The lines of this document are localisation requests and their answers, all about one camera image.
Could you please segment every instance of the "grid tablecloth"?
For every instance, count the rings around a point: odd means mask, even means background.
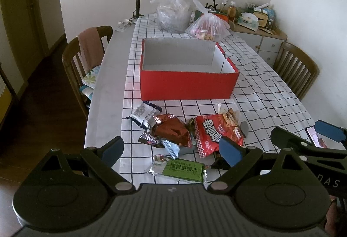
[[[143,129],[126,119],[142,102],[139,69],[144,38],[191,37],[186,33],[171,34],[160,31],[157,28],[155,14],[140,17],[136,22],[124,89],[121,136],[125,144],[119,169],[120,174],[136,187],[140,183],[177,183],[172,179],[162,176],[154,177],[145,172],[152,163],[153,156],[161,154],[163,149],[138,143]],[[219,44],[240,71],[230,99],[151,102],[161,106],[163,114],[174,114],[185,122],[197,115],[215,114],[219,103],[225,109],[237,108],[240,111],[241,120],[246,120],[249,124],[250,131],[245,138],[245,145],[256,146],[268,153],[279,152],[270,141],[270,133],[274,127],[282,127],[303,139],[308,139],[305,128],[313,125],[314,122],[277,73],[234,32],[222,39]],[[213,155],[200,158],[197,150],[180,158],[203,162],[205,165],[211,165],[215,161]],[[214,181],[223,173],[222,170],[209,169],[208,181]]]

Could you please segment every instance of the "red snack bag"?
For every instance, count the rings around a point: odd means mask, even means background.
[[[238,145],[243,144],[243,135],[236,123],[232,109],[224,114],[199,115],[194,119],[197,148],[201,158],[219,150],[219,140],[227,136]]]

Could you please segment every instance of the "pink plastic bag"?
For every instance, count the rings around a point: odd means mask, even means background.
[[[197,39],[212,41],[220,41],[230,35],[228,31],[230,26],[226,21],[209,13],[209,10],[204,8],[198,0],[193,0],[193,2],[197,10],[202,12],[203,15],[187,28],[186,33]]]

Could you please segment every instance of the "clear plastic bag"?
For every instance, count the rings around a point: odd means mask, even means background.
[[[222,38],[230,35],[229,24],[214,14],[209,13],[198,0],[193,0],[196,8],[203,13],[194,23],[186,30],[190,36],[202,40],[220,41]]]
[[[192,9],[185,0],[152,0],[158,3],[157,24],[161,31],[184,33],[187,29]]]

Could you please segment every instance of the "chair cushion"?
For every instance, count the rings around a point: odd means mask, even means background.
[[[83,95],[87,96],[88,99],[90,99],[90,100],[92,99],[92,97],[93,97],[93,92],[94,92],[94,89],[93,89],[93,88],[91,88],[91,87],[89,87],[89,86],[87,86],[87,85],[83,85],[82,87],[79,88],[79,91],[80,91]]]
[[[84,78],[82,78],[82,83],[94,89],[95,83],[97,82],[99,70],[100,66],[96,66],[95,68],[93,68],[90,72],[86,74]]]

